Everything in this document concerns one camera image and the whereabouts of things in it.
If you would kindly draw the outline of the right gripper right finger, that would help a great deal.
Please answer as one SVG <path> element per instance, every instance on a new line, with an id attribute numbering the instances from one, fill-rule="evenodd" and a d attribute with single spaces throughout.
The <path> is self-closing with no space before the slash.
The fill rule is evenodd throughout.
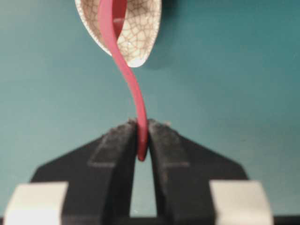
<path id="1" fill-rule="evenodd" d="M 236 161 L 149 120 L 157 217 L 149 225 L 271 225 L 261 182 Z"/>

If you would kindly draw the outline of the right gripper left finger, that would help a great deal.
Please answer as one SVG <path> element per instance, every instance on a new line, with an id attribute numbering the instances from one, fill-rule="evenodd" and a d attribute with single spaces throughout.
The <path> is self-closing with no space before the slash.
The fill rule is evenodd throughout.
<path id="1" fill-rule="evenodd" d="M 39 166 L 16 186 L 6 225 L 104 225 L 129 214 L 136 153 L 136 122 L 129 120 Z"/>

